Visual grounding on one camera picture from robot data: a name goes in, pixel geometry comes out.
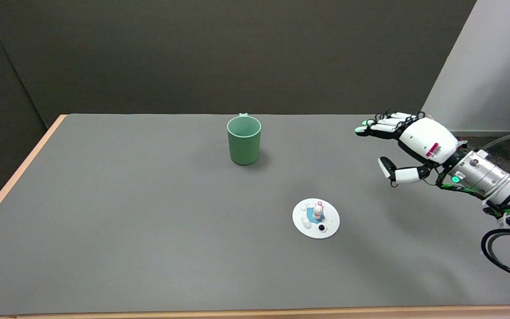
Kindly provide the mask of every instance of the small toy figure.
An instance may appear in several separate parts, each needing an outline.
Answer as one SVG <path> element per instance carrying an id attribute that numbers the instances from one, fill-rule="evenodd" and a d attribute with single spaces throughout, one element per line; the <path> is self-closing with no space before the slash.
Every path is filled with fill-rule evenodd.
<path id="1" fill-rule="evenodd" d="M 315 219 L 315 220 L 320 220 L 320 218 L 322 218 L 322 214 L 324 213 L 324 204 L 322 204 L 322 202 L 318 202 L 315 206 L 314 206 L 314 210 L 312 212 L 312 217 Z"/>

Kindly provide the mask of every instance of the metal cylinder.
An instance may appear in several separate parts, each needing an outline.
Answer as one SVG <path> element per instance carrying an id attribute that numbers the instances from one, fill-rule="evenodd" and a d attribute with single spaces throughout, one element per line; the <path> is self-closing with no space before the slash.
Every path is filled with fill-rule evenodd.
<path id="1" fill-rule="evenodd" d="M 465 176 L 461 184 L 473 191 L 486 195 L 501 187 L 510 174 L 488 161 L 478 153 L 469 152 L 453 169 L 450 175 Z"/>

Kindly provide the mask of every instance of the green mug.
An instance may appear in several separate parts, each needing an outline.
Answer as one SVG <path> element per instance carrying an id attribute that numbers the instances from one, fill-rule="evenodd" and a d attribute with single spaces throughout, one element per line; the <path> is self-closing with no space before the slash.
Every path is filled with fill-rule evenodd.
<path id="1" fill-rule="evenodd" d="M 233 162 L 239 165 L 255 163 L 259 159 L 261 122 L 247 113 L 239 113 L 227 123 L 227 140 Z"/>

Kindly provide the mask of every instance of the table edge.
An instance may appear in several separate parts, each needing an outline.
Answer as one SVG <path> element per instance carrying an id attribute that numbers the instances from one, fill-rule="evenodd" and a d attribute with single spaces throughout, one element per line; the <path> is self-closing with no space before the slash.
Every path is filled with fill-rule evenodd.
<path id="1" fill-rule="evenodd" d="M 0 319 L 425 319 L 483 318 L 508 315 L 510 305 L 433 307 L 345 307 L 252 311 L 151 311 L 125 313 L 61 313 L 48 315 L 0 315 Z"/>
<path id="2" fill-rule="evenodd" d="M 64 121 L 64 119 L 68 115 L 59 115 L 56 121 L 48 128 L 48 131 L 41 137 L 40 141 L 35 145 L 35 147 L 32 149 L 32 151 L 27 155 L 23 163 L 19 166 L 19 168 L 13 173 L 11 178 L 8 180 L 8 182 L 3 186 L 3 188 L 0 190 L 0 204 L 4 200 L 4 198 L 9 194 L 9 191 L 13 188 L 13 186 L 16 184 L 17 180 L 20 179 L 21 175 L 23 175 L 23 172 L 29 167 L 31 162 L 35 159 L 37 154 L 41 151 L 42 147 L 46 144 L 46 142 L 50 139 L 50 136 L 53 135 L 53 133 L 56 131 L 58 126 Z"/>

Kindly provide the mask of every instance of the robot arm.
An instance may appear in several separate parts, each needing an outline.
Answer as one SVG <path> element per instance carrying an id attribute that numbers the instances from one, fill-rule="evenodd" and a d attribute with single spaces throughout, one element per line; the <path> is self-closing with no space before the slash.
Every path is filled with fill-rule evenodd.
<path id="1" fill-rule="evenodd" d="M 397 140 L 398 145 L 423 165 L 396 168 L 386 157 L 377 162 L 391 186 L 400 183 L 414 183 L 425 179 L 433 169 L 439 172 L 437 183 L 442 190 L 463 192 L 482 200 L 488 207 L 483 211 L 504 226 L 510 226 L 510 174 L 487 159 L 483 150 L 470 151 L 459 142 L 443 125 L 423 112 L 417 114 L 378 114 L 374 119 L 364 121 L 355 129 L 358 136 L 374 136 L 386 140 Z M 455 184 L 444 184 L 446 176 Z M 496 266 L 510 273 L 510 268 L 498 261 L 492 252 L 492 242 L 498 236 L 510 234 L 508 230 L 492 230 L 484 235 L 481 242 L 483 254 Z"/>
<path id="2" fill-rule="evenodd" d="M 396 168 L 390 159 L 380 157 L 377 162 L 391 184 L 414 183 L 425 179 L 431 170 L 443 167 L 437 186 L 443 185 L 447 174 L 465 192 L 468 189 L 471 195 L 491 206 L 510 205 L 510 174 L 488 161 L 485 151 L 462 148 L 462 143 L 448 129 L 423 112 L 410 115 L 388 111 L 362 125 L 355 129 L 358 136 L 395 139 L 401 149 L 423 163 L 418 167 Z M 461 187 L 443 188 L 459 190 Z"/>

